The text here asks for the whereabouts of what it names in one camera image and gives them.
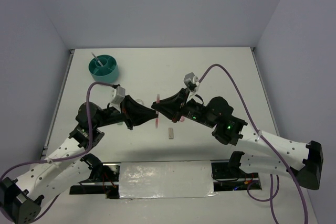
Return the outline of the red pink pen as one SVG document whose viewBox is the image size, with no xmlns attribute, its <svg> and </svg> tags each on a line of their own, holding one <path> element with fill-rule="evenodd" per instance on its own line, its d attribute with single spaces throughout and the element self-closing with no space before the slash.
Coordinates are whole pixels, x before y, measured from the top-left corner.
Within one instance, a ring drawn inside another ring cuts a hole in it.
<svg viewBox="0 0 336 224">
<path fill-rule="evenodd" d="M 160 103 L 160 94 L 157 94 L 156 96 L 156 103 Z M 155 128 L 158 129 L 159 127 L 159 112 L 156 111 L 157 118 L 155 119 Z"/>
</svg>

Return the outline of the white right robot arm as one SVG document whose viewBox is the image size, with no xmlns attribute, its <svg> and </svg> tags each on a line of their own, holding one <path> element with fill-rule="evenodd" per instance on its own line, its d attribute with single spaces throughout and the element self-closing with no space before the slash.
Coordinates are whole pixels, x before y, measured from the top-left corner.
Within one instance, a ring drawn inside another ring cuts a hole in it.
<svg viewBox="0 0 336 224">
<path fill-rule="evenodd" d="M 269 173 L 295 178 L 299 186 L 318 190 L 323 165 L 322 146 L 316 141 L 295 142 L 256 130 L 243 119 L 233 116 L 233 107 L 222 97 L 212 98 L 207 105 L 188 97 L 189 91 L 153 102 L 152 108 L 172 122 L 181 117 L 207 126 L 212 136 L 223 145 L 232 145 L 227 164 L 233 177 L 243 174 Z"/>
</svg>

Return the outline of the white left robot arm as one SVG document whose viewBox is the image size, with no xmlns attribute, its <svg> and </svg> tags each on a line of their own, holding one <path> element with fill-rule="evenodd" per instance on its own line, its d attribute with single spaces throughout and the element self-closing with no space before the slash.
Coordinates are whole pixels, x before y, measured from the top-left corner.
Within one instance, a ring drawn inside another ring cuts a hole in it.
<svg viewBox="0 0 336 224">
<path fill-rule="evenodd" d="M 33 223 L 45 204 L 72 185 L 87 179 L 109 179 L 112 170 L 90 153 L 104 137 L 99 129 L 123 122 L 131 130 L 155 118 L 153 109 L 129 95 L 118 108 L 82 104 L 76 116 L 77 126 L 56 150 L 15 179 L 1 177 L 1 211 L 13 223 Z"/>
</svg>

